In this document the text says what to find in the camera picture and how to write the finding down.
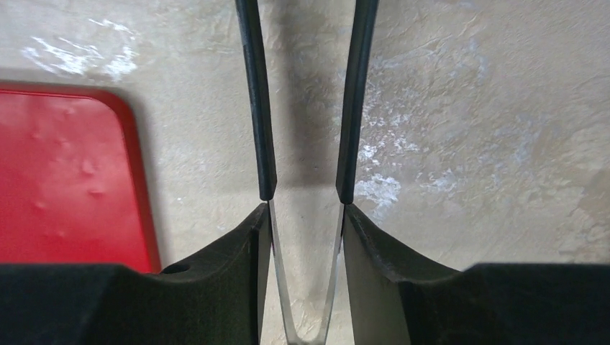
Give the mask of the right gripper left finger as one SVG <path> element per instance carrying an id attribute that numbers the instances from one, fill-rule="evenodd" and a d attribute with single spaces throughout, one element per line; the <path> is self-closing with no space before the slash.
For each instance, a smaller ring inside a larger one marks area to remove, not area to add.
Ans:
<path id="1" fill-rule="evenodd" d="M 158 274 L 117 264 L 1 266 L 3 344 L 258 344 L 270 210 Z"/>

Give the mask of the red box lid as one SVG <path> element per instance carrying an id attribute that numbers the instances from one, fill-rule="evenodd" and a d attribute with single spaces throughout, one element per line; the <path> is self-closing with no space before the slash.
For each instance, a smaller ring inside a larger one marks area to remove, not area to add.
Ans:
<path id="1" fill-rule="evenodd" d="M 137 122 L 123 98 L 1 84 L 1 262 L 160 271 Z"/>

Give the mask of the black metal tongs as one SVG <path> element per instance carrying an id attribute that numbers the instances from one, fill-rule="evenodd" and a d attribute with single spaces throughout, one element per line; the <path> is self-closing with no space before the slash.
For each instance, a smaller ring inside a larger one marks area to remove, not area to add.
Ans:
<path id="1" fill-rule="evenodd" d="M 239 19 L 250 97 L 259 196 L 267 206 L 271 249 L 276 268 L 283 327 L 288 344 L 305 344 L 305 340 L 301 339 L 297 334 L 295 323 L 293 322 L 288 282 L 286 280 L 286 271 L 276 221 L 276 210 L 273 202 L 277 186 L 277 170 L 270 115 L 268 74 L 258 3 L 256 1 L 236 1 L 235 6 Z M 340 148 L 335 182 L 337 195 L 340 200 L 339 218 L 334 236 L 333 260 L 330 268 L 329 286 L 321 325 L 316 337 L 310 341 L 311 344 L 325 344 L 327 342 L 332 318 L 334 297 L 337 291 L 343 233 L 347 218 L 345 211 L 354 199 L 363 103 L 377 11 L 377 1 L 356 1 L 355 3 L 345 77 Z"/>

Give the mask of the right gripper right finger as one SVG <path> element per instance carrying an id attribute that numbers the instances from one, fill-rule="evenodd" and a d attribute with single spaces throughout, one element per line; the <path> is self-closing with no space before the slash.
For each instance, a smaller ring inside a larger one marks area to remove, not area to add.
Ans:
<path id="1" fill-rule="evenodd" d="M 607 344 L 609 267 L 486 263 L 454 270 L 348 205 L 343 240 L 356 344 Z"/>

